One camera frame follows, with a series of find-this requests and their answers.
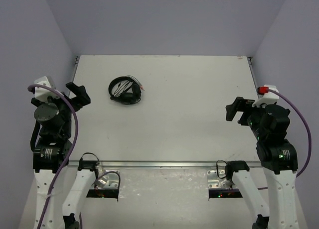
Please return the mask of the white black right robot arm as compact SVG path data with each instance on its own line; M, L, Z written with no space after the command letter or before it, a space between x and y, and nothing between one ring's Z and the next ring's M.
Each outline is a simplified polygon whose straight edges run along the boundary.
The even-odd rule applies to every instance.
M243 160L228 161L225 178L242 195L252 217L254 229L298 229L295 180L297 151L286 139L290 110L269 100L237 97L226 107L226 120L238 112L238 123L248 126L255 136L256 151L266 177L269 198L265 201L255 185L248 164Z

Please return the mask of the black over-ear headphones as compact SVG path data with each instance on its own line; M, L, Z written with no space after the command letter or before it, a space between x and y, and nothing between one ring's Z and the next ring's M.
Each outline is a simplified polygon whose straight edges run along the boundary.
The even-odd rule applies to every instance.
M137 104L141 100L142 90L142 84L131 75L117 77L108 86L110 99L124 105Z

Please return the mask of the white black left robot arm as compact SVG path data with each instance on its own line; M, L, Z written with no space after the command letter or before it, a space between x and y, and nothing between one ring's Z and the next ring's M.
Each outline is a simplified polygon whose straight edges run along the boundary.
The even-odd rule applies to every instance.
M75 96L70 98L48 82L28 87L35 127L30 140L36 180L36 229L81 229L81 209L98 178L98 160L79 160L75 180L67 197L63 196L69 157L78 138L77 111L91 102L84 86L66 84Z

